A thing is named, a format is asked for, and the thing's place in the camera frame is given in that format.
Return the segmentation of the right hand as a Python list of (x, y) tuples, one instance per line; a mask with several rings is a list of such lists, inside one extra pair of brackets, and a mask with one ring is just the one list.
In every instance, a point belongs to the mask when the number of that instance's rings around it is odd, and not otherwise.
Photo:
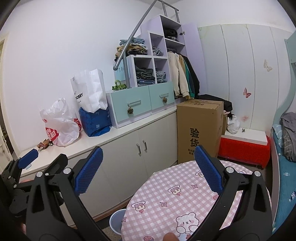
[(179, 239), (174, 233), (168, 232), (163, 236), (163, 241), (179, 241)]

